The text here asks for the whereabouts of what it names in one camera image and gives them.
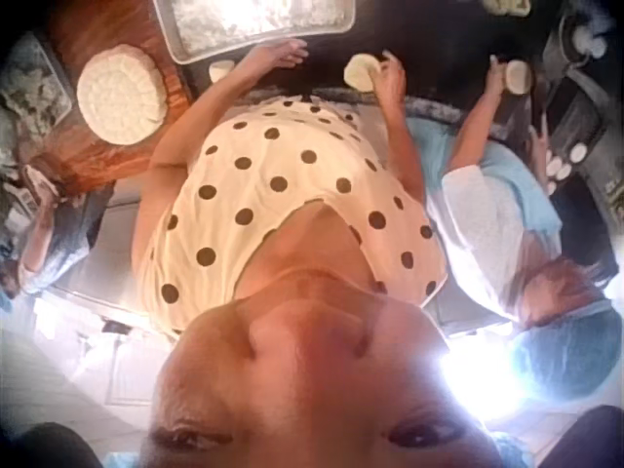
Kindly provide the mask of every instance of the wooden board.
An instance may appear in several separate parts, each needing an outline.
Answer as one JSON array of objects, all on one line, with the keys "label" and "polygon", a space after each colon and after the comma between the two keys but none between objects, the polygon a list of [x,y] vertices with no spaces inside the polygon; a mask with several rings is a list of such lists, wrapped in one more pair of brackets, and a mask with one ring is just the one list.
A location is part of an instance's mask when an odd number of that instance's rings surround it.
[{"label": "wooden board", "polygon": [[47,36],[75,90],[80,73],[95,54],[119,44],[143,49],[165,80],[169,110],[163,127],[141,143],[117,146],[99,139],[77,103],[47,138],[44,152],[59,168],[68,193],[81,193],[145,171],[164,131],[188,108],[158,21],[149,0],[64,0],[57,3]]}]

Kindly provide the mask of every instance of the eye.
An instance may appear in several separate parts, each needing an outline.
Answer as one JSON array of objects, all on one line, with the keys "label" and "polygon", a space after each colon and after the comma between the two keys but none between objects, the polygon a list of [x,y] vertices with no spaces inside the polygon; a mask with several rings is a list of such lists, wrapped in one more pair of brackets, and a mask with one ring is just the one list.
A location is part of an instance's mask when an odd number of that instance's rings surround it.
[{"label": "eye", "polygon": [[465,430],[464,424],[449,420],[409,422],[393,429],[388,440],[404,449],[429,449],[460,438]]},{"label": "eye", "polygon": [[158,444],[171,450],[208,451],[232,442],[232,437],[222,434],[201,434],[192,430],[157,431],[152,436]]}]

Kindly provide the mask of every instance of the nose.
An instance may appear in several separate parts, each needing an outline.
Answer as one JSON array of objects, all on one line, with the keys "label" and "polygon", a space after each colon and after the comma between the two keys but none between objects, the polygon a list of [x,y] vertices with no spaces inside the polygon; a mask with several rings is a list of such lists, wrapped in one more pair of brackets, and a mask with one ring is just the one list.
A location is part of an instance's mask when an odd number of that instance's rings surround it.
[{"label": "nose", "polygon": [[280,304],[250,326],[256,355],[288,353],[300,364],[326,359],[359,359],[370,337],[364,320],[319,301],[293,300]]}]

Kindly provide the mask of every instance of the hand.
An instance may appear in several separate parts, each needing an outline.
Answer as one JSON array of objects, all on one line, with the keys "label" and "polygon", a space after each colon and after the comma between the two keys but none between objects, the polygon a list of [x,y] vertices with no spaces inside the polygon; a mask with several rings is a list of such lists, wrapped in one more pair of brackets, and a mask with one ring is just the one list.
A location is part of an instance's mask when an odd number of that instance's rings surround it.
[{"label": "hand", "polygon": [[288,39],[270,45],[255,46],[232,70],[232,74],[250,87],[274,68],[295,68],[308,57],[307,43]]},{"label": "hand", "polygon": [[550,149],[550,139],[548,137],[548,120],[546,114],[542,114],[541,136],[537,135],[537,130],[531,125],[528,128],[530,134],[530,158],[533,162],[541,161],[544,166],[548,163],[547,154]]},{"label": "hand", "polygon": [[487,73],[486,94],[500,98],[505,91],[506,63],[499,63],[496,56],[489,56],[489,72]]},{"label": "hand", "polygon": [[390,52],[384,51],[383,56],[386,61],[381,64],[381,71],[370,71],[374,93],[386,117],[405,116],[406,71]]}]

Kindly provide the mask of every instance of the polka dot blouse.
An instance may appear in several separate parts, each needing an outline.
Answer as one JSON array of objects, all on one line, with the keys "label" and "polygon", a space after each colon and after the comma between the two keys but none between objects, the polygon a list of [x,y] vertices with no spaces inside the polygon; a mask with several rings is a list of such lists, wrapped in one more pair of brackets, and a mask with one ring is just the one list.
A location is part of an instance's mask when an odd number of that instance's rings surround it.
[{"label": "polka dot blouse", "polygon": [[322,200],[350,226],[381,291],[425,302],[446,278],[422,206],[379,164],[355,114],[281,99],[219,125],[139,269],[143,305],[167,331],[232,300],[267,234]]}]

